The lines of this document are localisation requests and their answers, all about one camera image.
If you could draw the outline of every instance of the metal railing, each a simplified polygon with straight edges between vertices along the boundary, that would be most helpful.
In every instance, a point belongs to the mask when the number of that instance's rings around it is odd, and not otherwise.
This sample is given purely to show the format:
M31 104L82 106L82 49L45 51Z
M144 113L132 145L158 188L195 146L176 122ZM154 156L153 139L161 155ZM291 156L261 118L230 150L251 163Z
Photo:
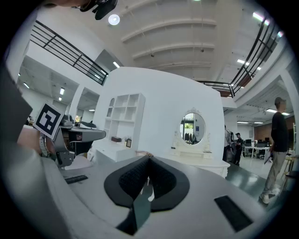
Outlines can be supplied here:
M243 87L245 87L250 80L256 75L256 71L259 70L260 65L264 60L267 60L270 54L273 52L273 46L276 42L277 35L272 37L274 29L276 27L274 21L269 22L266 30L263 33L264 23L267 18L265 17L261 23L261 27L258 31L254 44L246 57L242 67L239 69L236 76L230 83L219 82L219 81L198 81L205 85L211 86L213 89L218 90L222 97L231 96L235 94Z
M100 85L104 84L108 73L103 68L41 22L35 22L30 40Z
M219 81L201 81L198 80L197 82L200 82L204 85L211 86L213 89L220 92L220 95L222 97L233 97L233 87L227 83L227 82L219 82Z
M277 35L275 35L275 37L272 38L272 34L273 34L273 31L276 26L275 26L274 21L269 22L267 29L265 30L265 32L262 36L263 28L265 26L264 23L265 23L266 19L267 18L264 17L264 20L262 21L261 27L256 36L255 42L245 60L245 62L243 63L242 67L240 68L240 70L238 71L238 73L236 74L236 76L230 83L231 85L234 86L233 87L234 95L232 95L232 96L235 96L235 94L241 89L241 87L244 87L245 85L247 85L247 83L250 80L252 80L252 78L256 75L255 72L258 70L258 68L260 67L262 62L266 59L266 57L269 57L270 54L272 53L272 47L277 39ZM267 40L264 42L270 27L272 27L271 32L268 35Z

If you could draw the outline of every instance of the white table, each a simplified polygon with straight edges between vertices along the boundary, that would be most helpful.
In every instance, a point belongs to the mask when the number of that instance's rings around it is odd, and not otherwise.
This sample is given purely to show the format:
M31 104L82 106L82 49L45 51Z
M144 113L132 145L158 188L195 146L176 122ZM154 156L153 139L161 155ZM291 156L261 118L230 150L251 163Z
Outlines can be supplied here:
M256 149L256 150L267 150L269 149L269 147L247 147L245 146L245 148L251 148L252 149L252 155L251 155L251 158L253 158L253 151Z

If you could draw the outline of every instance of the white cabinet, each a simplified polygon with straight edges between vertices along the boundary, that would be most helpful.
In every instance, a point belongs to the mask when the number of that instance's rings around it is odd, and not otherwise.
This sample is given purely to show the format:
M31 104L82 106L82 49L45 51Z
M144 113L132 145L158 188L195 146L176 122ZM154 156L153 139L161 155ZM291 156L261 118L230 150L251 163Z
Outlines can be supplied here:
M100 154L104 154L116 162L135 157L138 149L144 104L145 97L140 93L112 98L104 122L106 138L95 141L93 147ZM111 137L122 138L122 142L113 142ZM130 148L126 147L125 138L132 140Z

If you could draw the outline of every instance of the white wall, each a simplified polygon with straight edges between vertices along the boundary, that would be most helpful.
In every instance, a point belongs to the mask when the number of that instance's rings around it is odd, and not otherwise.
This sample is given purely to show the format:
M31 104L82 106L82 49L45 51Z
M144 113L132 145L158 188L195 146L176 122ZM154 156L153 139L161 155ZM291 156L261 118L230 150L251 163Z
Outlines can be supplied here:
M55 106L58 110L61 110L61 112L65 113L67 105L64 103L61 103L59 101L53 100L53 106Z
M88 110L84 110L84 112L83 112L83 119L82 120L84 122L89 123L90 121L93 120L93 116L94 116L94 113L92 113L92 112L90 112Z
M238 131L237 115L235 115L233 112L224 115L224 123L226 125L227 130L230 130L234 134L237 133Z
M253 136L252 137L249 137L249 131L252 130L253 131ZM238 130L237 132L234 132L235 134L236 133L240 133L241 135L241 138L243 140L254 140L254 127L253 126L248 126L248 125L238 125Z
M188 92L188 99L182 97L184 92ZM218 91L167 72L120 67L109 74L98 101L93 122L99 129L104 128L111 98L133 93L145 96L138 150L162 157L169 154L174 133L179 132L182 118L188 110L195 108L206 123L206 132L210 133L214 158L222 160L224 117ZM203 148L206 141L207 134L195 147Z
M22 97L24 100L26 100L27 103L32 107L30 116L32 116L34 120L44 103L53 103L52 98L28 89L26 86L20 85L19 89L22 92Z

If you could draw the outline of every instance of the gray cloth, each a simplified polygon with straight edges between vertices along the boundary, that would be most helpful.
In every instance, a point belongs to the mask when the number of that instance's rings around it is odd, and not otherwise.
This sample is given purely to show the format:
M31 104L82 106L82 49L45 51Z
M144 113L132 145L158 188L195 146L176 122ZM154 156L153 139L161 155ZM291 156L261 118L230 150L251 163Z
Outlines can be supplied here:
M266 180L263 194L267 195L273 190L276 177L279 174L282 165L284 164L286 153L287 152L273 152L273 163Z

